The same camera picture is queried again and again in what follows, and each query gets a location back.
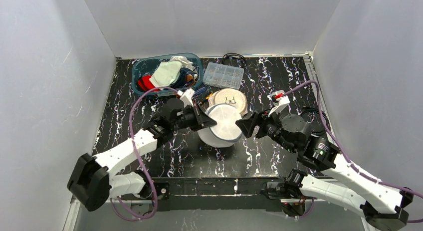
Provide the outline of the dark blue lace bra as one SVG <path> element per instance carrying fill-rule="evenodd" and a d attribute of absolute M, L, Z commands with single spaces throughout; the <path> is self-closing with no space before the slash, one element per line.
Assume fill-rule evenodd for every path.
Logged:
<path fill-rule="evenodd" d="M 183 67 L 180 69 L 178 78 L 170 85 L 171 88 L 184 88 L 194 86 L 199 78 L 199 67 L 193 70 Z"/>

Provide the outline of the orange black bra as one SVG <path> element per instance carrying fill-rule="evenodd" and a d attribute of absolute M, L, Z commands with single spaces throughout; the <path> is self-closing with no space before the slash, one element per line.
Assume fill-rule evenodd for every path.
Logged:
<path fill-rule="evenodd" d="M 193 75 L 191 75 L 191 74 L 187 74 L 186 75 L 186 84 L 191 84 L 191 83 L 193 83 L 194 82 L 194 77 L 193 77 Z"/>

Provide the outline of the pale cream bra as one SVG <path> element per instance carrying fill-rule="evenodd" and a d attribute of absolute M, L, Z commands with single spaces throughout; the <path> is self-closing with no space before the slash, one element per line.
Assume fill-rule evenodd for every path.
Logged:
<path fill-rule="evenodd" d="M 169 86 L 177 79 L 181 68 L 182 63 L 179 61 L 161 62 L 149 81 L 155 87 Z"/>

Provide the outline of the red bra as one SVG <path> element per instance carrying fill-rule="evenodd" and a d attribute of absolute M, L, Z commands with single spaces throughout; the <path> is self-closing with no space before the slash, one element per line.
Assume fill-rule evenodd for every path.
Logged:
<path fill-rule="evenodd" d="M 155 88 L 155 86 L 150 81 L 150 78 L 151 77 L 152 77 L 151 75 L 144 75 L 144 76 L 140 77 L 136 81 L 136 87 L 137 87 L 137 89 L 139 91 L 146 92 L 146 91 L 148 91 L 150 89 Z"/>

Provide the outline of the teal plastic bin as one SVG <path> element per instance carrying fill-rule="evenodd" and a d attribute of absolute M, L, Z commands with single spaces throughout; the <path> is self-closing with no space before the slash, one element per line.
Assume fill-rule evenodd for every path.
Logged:
<path fill-rule="evenodd" d="M 199 78 L 194 86 L 191 87 L 184 87 L 184 88 L 174 88 L 175 90 L 185 91 L 187 89 L 197 90 L 203 83 L 204 78 L 204 69 L 201 63 L 200 58 L 193 54 L 193 53 L 176 53 L 176 54 L 168 54 L 168 55 L 161 55 L 161 56 L 154 56 L 149 58 L 144 58 L 137 61 L 133 68 L 132 68 L 132 88 L 134 93 L 138 95 L 143 95 L 145 92 L 139 91 L 136 87 L 136 81 L 144 76 L 144 75 L 152 75 L 154 71 L 158 68 L 161 62 L 167 62 L 170 60 L 172 56 L 182 55 L 185 56 L 189 61 L 192 61 L 194 67 L 199 67 Z M 168 89 L 160 89 L 159 87 L 155 87 L 151 89 L 149 95 L 157 95 L 157 96 L 172 96 L 175 93 Z"/>

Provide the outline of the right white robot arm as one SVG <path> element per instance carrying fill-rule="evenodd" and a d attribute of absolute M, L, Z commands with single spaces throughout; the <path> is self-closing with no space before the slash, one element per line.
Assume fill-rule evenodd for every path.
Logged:
<path fill-rule="evenodd" d="M 383 186 L 375 178 L 362 177 L 334 144 L 314 136 L 311 125 L 301 116 L 281 118 L 275 113 L 254 112 L 246 119 L 237 120 L 236 125 L 246 137 L 259 127 L 257 138 L 268 136 L 285 150 L 296 153 L 297 160 L 304 166 L 341 183 L 328 183 L 293 169 L 283 182 L 272 183 L 264 189 L 269 198 L 288 193 L 294 198 L 322 199 L 353 211 L 381 231 L 398 231 L 407 225 L 409 213 L 404 208 L 413 201 L 413 194 Z"/>

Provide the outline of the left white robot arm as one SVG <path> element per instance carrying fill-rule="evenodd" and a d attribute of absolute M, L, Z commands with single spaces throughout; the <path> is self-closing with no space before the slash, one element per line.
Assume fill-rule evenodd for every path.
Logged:
<path fill-rule="evenodd" d="M 67 188 L 90 212 L 109 198 L 127 194 L 152 198 L 155 205 L 157 189 L 145 169 L 126 175 L 119 172 L 142 155 L 162 147 L 180 129 L 198 131 L 216 124 L 197 104 L 172 98 L 134 137 L 100 154 L 80 156 Z"/>

